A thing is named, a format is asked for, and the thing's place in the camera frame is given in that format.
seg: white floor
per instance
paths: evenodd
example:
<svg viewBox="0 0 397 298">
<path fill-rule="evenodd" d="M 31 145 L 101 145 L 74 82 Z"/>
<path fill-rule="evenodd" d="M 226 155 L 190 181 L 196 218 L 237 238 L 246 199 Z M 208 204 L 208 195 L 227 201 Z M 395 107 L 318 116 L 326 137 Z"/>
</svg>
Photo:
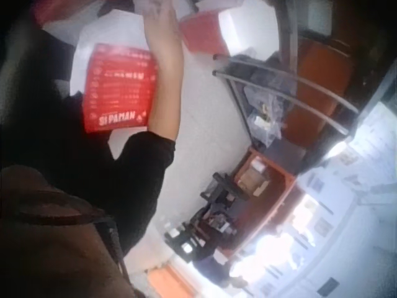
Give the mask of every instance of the white floor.
<svg viewBox="0 0 397 298">
<path fill-rule="evenodd" d="M 47 31 L 76 45 L 81 28 L 96 19 L 96 1 L 69 20 L 48 24 Z M 185 0 L 174 0 L 178 18 L 191 13 Z M 216 171 L 231 171 L 244 156 L 249 138 L 226 84 L 212 76 L 216 68 L 211 55 L 193 55 L 185 48 L 182 90 L 182 122 L 174 163 L 167 170 L 158 210 L 144 239 L 127 256 L 131 273 L 160 265 L 171 257 L 165 245 L 164 226 L 175 226 L 204 205 L 199 194 Z M 119 147 L 122 142 L 115 140 Z"/>
</svg>

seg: hand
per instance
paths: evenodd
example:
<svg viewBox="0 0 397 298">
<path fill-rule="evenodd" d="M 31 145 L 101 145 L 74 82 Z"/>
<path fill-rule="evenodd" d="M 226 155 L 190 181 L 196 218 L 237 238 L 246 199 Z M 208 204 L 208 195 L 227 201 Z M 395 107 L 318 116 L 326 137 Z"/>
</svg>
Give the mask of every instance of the hand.
<svg viewBox="0 0 397 298">
<path fill-rule="evenodd" d="M 146 11 L 143 20 L 146 41 L 159 69 L 176 75 L 183 73 L 184 54 L 172 0 L 162 0 L 158 9 Z"/>
</svg>

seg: metal tube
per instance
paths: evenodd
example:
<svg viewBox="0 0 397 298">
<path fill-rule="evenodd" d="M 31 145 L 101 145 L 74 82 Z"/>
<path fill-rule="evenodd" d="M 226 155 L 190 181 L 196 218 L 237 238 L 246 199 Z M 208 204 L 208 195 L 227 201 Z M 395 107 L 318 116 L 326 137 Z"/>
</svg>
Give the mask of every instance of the metal tube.
<svg viewBox="0 0 397 298">
<path fill-rule="evenodd" d="M 292 102 L 296 106 L 301 107 L 302 109 L 305 109 L 305 110 L 311 112 L 312 114 L 316 115 L 317 117 L 323 119 L 324 121 L 326 121 L 329 125 L 334 127 L 341 134 L 343 134 L 343 135 L 348 135 L 349 134 L 349 130 L 347 128 L 343 127 L 341 124 L 339 124 L 338 122 L 336 122 L 332 118 L 328 117 L 327 115 L 324 115 L 323 113 L 317 111 L 316 109 L 314 109 L 311 106 L 305 104 L 304 102 L 301 102 L 300 100 L 298 100 L 295 97 L 289 96 L 288 94 L 285 94 L 285 93 L 280 92 L 280 91 L 278 91 L 276 89 L 273 89 L 273 88 L 263 87 L 263 86 L 254 84 L 254 83 L 252 83 L 250 81 L 247 81 L 245 79 L 236 78 L 234 76 L 231 76 L 229 74 L 223 73 L 221 71 L 216 71 L 215 70 L 213 72 L 213 74 L 215 76 L 219 76 L 219 77 L 222 77 L 222 78 L 225 78 L 225 79 L 229 79 L 231 81 L 240 82 L 240 83 L 243 83 L 245 85 L 252 86 L 252 87 L 255 87 L 255 88 L 259 88 L 259 89 L 262 89 L 262 90 L 267 91 L 269 93 L 275 94 L 276 96 L 280 96 L 280 97 Z"/>
<path fill-rule="evenodd" d="M 328 90 L 328 89 L 326 89 L 326 88 L 324 88 L 324 87 L 322 87 L 322 86 L 320 86 L 320 85 L 318 85 L 316 83 L 313 83 L 312 81 L 310 81 L 308 79 L 302 78 L 302 77 L 300 77 L 300 76 L 298 76 L 296 74 L 292 74 L 292 73 L 289 73 L 287 71 L 279 70 L 277 68 L 270 67 L 270 66 L 258 65 L 257 63 L 248 62 L 248 61 L 241 61 L 241 60 L 239 60 L 237 58 L 228 57 L 228 56 L 225 56 L 225 55 L 222 55 L 222 54 L 216 54 L 216 55 L 214 55 L 213 58 L 214 58 L 214 60 L 217 60 L 217 59 L 221 58 L 221 59 L 226 59 L 226 60 L 228 60 L 230 62 L 234 62 L 234 63 L 244 64 L 244 65 L 248 65 L 248 66 L 255 66 L 255 67 L 261 68 L 263 70 L 273 71 L 274 73 L 279 73 L 280 75 L 287 76 L 289 78 L 295 79 L 295 80 L 297 80 L 297 81 L 299 81 L 299 82 L 301 82 L 303 84 L 306 84 L 309 87 L 312 87 L 313 89 L 316 89 L 316 90 L 318 90 L 318 91 L 320 91 L 320 92 L 332 97 L 337 102 L 339 102 L 340 104 L 342 104 L 343 106 L 345 106 L 349 110 L 355 112 L 356 114 L 359 113 L 358 108 L 353 106 L 351 103 L 349 103 L 343 97 L 340 97 L 339 95 L 333 93 L 331 90 Z"/>
</svg>

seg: stack of red packages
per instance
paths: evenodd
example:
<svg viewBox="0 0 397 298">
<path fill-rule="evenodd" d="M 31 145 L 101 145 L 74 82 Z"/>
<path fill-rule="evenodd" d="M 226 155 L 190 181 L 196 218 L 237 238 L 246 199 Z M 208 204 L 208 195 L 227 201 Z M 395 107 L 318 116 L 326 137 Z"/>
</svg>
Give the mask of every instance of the stack of red packages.
<svg viewBox="0 0 397 298">
<path fill-rule="evenodd" d="M 97 44 L 89 62 L 83 100 L 86 132 L 146 126 L 156 75 L 150 52 Z"/>
</svg>

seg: black sleeve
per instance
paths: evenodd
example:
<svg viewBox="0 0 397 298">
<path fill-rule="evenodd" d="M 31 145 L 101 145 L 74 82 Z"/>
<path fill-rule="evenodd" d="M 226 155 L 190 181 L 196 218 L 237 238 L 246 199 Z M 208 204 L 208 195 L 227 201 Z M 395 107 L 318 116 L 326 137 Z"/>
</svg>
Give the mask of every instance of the black sleeve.
<svg viewBox="0 0 397 298">
<path fill-rule="evenodd" d="M 105 210 L 114 217 L 124 254 L 136 245 L 156 212 L 166 168 L 174 159 L 175 142 L 155 133 L 129 138 L 120 158 L 99 187 L 106 196 Z"/>
</svg>

